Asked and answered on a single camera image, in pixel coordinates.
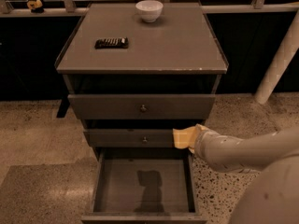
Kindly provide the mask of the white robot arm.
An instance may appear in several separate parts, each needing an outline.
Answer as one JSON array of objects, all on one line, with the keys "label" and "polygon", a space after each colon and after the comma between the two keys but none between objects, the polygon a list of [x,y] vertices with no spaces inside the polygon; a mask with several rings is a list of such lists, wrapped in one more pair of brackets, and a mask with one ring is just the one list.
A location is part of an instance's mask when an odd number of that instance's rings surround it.
[{"label": "white robot arm", "polygon": [[191,147],[217,172],[260,172],[237,203],[229,224],[299,224],[298,127],[240,139],[197,125]]}]

